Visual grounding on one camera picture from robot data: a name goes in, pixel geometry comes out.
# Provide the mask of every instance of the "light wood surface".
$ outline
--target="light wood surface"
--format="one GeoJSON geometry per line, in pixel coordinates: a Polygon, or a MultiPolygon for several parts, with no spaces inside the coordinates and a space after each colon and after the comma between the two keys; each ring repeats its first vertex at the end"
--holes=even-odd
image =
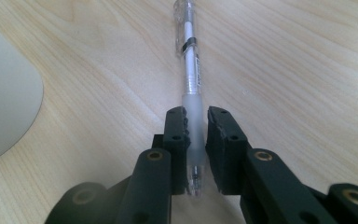
{"type": "MultiPolygon", "coordinates": [[[[131,174],[181,104],[173,0],[2,0],[0,33],[39,71],[34,125],[0,157],[0,223],[43,223],[84,181],[131,174]]],[[[198,0],[202,93],[303,183],[358,185],[358,1],[198,0]]],[[[238,197],[173,197],[172,223],[244,223],[238,197]]]]}

